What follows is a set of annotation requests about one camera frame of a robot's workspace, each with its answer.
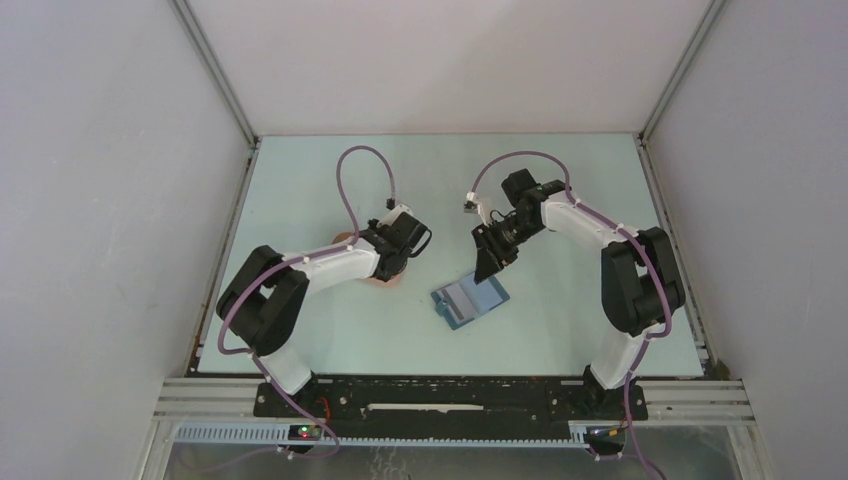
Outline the blue leather card holder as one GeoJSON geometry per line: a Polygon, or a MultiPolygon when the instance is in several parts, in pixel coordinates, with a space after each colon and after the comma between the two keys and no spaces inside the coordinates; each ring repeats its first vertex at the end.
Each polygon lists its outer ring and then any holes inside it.
{"type": "Polygon", "coordinates": [[[458,330],[510,300],[495,276],[480,283],[471,272],[430,293],[436,313],[452,330],[458,330]]]}

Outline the pink oval tray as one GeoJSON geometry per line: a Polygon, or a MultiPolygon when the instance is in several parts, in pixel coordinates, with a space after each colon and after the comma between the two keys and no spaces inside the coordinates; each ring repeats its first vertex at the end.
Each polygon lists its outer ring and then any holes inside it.
{"type": "MultiPolygon", "coordinates": [[[[338,233],[333,238],[332,244],[347,243],[352,236],[353,233],[350,231],[338,233]]],[[[393,274],[389,280],[386,281],[379,280],[376,277],[369,277],[365,279],[360,279],[360,282],[381,288],[393,288],[400,283],[401,279],[403,278],[405,269],[406,267],[401,268],[398,272],[393,274]]]]}

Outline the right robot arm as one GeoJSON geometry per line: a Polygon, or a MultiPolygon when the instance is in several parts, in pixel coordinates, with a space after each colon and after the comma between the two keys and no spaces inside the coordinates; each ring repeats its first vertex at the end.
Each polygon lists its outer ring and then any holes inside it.
{"type": "Polygon", "coordinates": [[[581,392],[585,411],[606,418],[622,403],[619,388],[635,376],[649,342],[667,337],[672,316],[686,302],[669,235],[660,227],[633,229],[587,206],[568,182],[537,182],[521,169],[501,184],[512,209],[483,217],[472,231],[474,280],[480,283],[514,263],[519,247],[550,231],[599,255],[600,301],[609,328],[588,366],[581,392]]]}

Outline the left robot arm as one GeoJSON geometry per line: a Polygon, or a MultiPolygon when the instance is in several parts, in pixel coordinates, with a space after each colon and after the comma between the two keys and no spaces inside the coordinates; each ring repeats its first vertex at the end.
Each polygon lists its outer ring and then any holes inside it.
{"type": "Polygon", "coordinates": [[[218,298],[215,313],[226,332],[240,338],[260,370],[280,386],[278,404],[304,416],[316,403],[309,384],[313,370],[291,342],[309,296],[341,283],[388,283],[418,257],[432,231],[400,204],[367,228],[321,250],[283,255],[268,245],[255,248],[218,298]]]}

